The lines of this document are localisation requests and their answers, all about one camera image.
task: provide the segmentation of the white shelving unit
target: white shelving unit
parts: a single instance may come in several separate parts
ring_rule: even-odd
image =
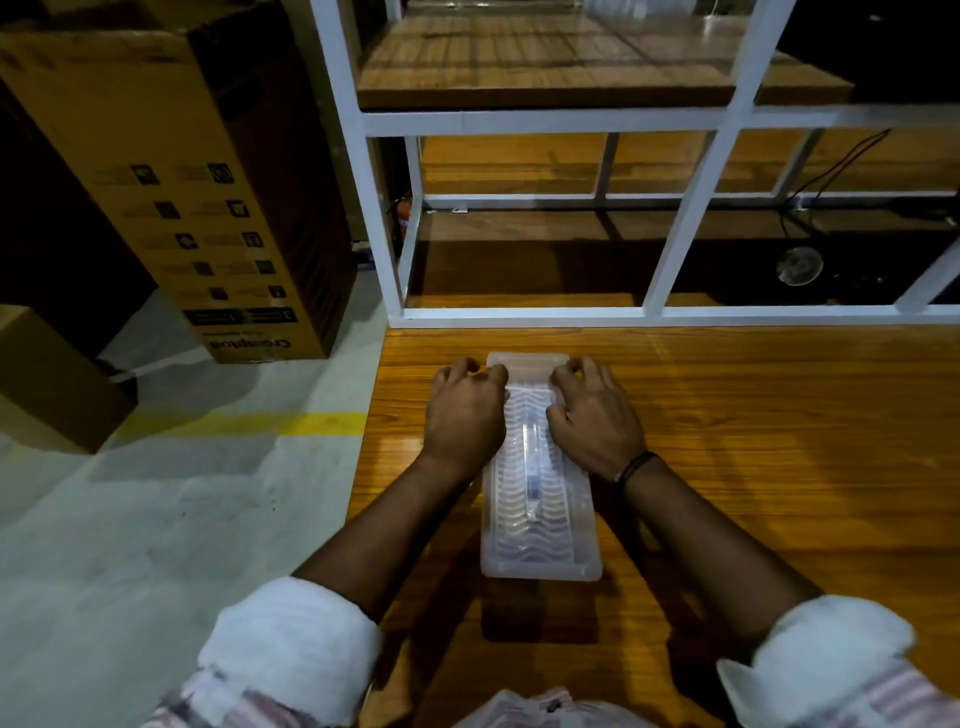
[[[398,22],[399,0],[386,0]],[[333,96],[346,138],[380,288],[394,328],[500,327],[691,327],[820,324],[960,324],[960,305],[932,301],[960,275],[960,238],[891,305],[668,306],[667,296],[684,263],[710,202],[717,198],[782,199],[803,169],[818,130],[833,127],[886,129],[960,124],[960,105],[844,105],[771,107],[754,103],[796,0],[757,0],[733,66],[736,89],[723,108],[538,109],[489,111],[362,111],[357,102],[357,68],[348,48],[338,0],[311,0],[324,49]],[[740,132],[747,129],[809,129],[787,163],[776,189],[751,195],[718,195],[716,187]],[[419,308],[406,305],[417,231],[424,205],[439,209],[563,206],[639,206],[674,195],[618,195],[608,191],[617,136],[626,132],[709,132],[704,151],[663,248],[642,306]],[[420,137],[431,135],[606,133],[597,183],[588,195],[424,196]],[[370,139],[403,136],[410,162],[413,208],[406,241],[395,259],[386,210],[378,188]]]

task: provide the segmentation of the bracelet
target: bracelet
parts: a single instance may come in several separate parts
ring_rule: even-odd
[[[629,463],[627,467],[616,478],[613,479],[613,487],[622,492],[627,487],[627,481],[634,476],[634,473],[644,466],[649,460],[653,460],[657,454],[651,450],[645,450]]]

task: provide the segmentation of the left hand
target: left hand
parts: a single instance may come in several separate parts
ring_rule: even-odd
[[[433,377],[423,432],[424,464],[437,468],[450,484],[470,482],[503,445],[507,369],[502,364],[480,372],[464,356]]]

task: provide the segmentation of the plastic packaging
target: plastic packaging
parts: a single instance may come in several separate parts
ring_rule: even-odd
[[[596,581],[603,573],[587,474],[554,444],[546,408],[566,354],[491,353],[510,373],[507,437],[484,471],[480,568],[487,576]]]

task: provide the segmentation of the rolled-up sleeve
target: rolled-up sleeve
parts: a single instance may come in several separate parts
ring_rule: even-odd
[[[380,630],[355,604],[288,576],[221,612],[199,663],[322,725],[347,726],[381,645]]]
[[[960,703],[904,658],[913,642],[885,607],[822,596],[784,615],[749,667],[720,660],[717,670],[744,728],[905,726],[921,711],[960,726]]]

